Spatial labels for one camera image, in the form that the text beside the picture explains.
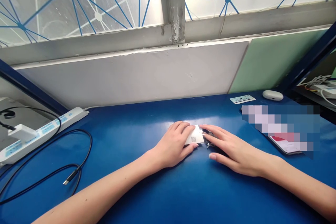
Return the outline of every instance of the blue table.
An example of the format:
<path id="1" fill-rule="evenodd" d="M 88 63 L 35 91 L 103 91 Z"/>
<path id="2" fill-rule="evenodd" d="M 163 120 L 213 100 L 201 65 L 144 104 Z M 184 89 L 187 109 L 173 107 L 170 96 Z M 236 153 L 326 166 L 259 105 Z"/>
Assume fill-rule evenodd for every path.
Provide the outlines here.
<path id="1" fill-rule="evenodd" d="M 246 105 L 296 104 L 257 100 Z M 321 118 L 321 154 L 283 156 L 259 131 L 242 120 L 229 98 L 240 94 L 157 101 L 95 108 L 68 130 L 82 128 L 93 136 L 91 155 L 83 168 L 81 190 L 130 163 L 155 146 L 168 126 L 178 120 L 218 125 L 263 151 L 336 188 L 336 126 Z M 5 197 L 31 185 L 58 167 L 81 163 L 89 146 L 83 133 L 66 136 L 38 154 L 18 174 Z M 200 145 L 183 163 L 162 170 L 131 189 L 102 218 L 101 223 L 320 223 L 324 219 L 280 186 L 263 178 L 236 174 L 208 159 L 213 151 Z M 65 170 L 25 195 L 0 207 L 0 223 L 30 223 L 65 200 L 75 184 L 62 183 Z M 8 179 L 0 181 L 0 187 Z"/>

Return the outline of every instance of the white card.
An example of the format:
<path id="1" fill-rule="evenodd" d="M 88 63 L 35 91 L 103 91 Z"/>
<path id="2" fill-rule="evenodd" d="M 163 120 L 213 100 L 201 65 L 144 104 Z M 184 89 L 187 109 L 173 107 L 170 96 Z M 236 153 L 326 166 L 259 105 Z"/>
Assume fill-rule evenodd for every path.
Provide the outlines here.
<path id="1" fill-rule="evenodd" d="M 245 96 L 238 96 L 235 98 L 230 98 L 230 100 L 234 103 L 234 104 L 240 104 L 240 103 L 244 103 L 244 102 L 250 102 L 255 100 L 252 96 L 245 95 Z"/>
<path id="2" fill-rule="evenodd" d="M 191 132 L 191 134 L 188 136 L 185 145 L 191 144 L 193 142 L 195 143 L 204 143 L 202 130 L 199 128 L 198 125 L 195 125 L 195 129 Z"/>

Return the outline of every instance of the white wall panel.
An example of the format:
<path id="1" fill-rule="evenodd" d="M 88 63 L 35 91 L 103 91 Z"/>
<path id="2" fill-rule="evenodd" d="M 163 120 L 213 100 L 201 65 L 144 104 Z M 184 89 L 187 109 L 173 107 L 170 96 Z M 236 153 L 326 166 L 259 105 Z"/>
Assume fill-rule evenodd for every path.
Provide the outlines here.
<path id="1" fill-rule="evenodd" d="M 18 71 L 69 108 L 227 93 L 248 41 L 202 43 Z"/>

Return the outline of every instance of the smartphone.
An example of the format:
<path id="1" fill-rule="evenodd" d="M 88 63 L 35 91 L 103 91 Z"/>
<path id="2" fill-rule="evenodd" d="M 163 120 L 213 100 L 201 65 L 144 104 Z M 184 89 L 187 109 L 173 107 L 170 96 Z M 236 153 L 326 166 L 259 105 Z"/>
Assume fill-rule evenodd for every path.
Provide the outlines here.
<path id="1" fill-rule="evenodd" d="M 302 153 L 291 142 L 284 140 L 280 137 L 268 136 L 271 143 L 285 155 L 293 155 Z"/>

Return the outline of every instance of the power strip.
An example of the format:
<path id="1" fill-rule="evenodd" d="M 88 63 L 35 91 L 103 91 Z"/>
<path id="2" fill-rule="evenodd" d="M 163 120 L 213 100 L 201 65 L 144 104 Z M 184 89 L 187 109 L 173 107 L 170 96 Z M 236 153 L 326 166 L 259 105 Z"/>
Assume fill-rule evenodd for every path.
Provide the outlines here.
<path id="1" fill-rule="evenodd" d="M 65 130 L 70 125 L 79 121 L 83 117 L 87 116 L 89 112 L 84 111 L 80 107 L 76 107 L 73 110 L 70 110 L 68 113 L 59 117 L 62 122 L 61 128 L 59 132 Z M 39 147 L 41 144 L 49 140 L 53 134 L 57 131 L 60 126 L 60 122 L 58 119 L 51 121 L 50 123 L 44 125 L 43 127 L 35 130 L 35 135 L 33 139 L 24 142 L 23 140 L 18 140 L 7 148 L 3 149 L 0 152 L 0 164 L 13 164 L 16 161 L 20 160 L 32 150 Z"/>

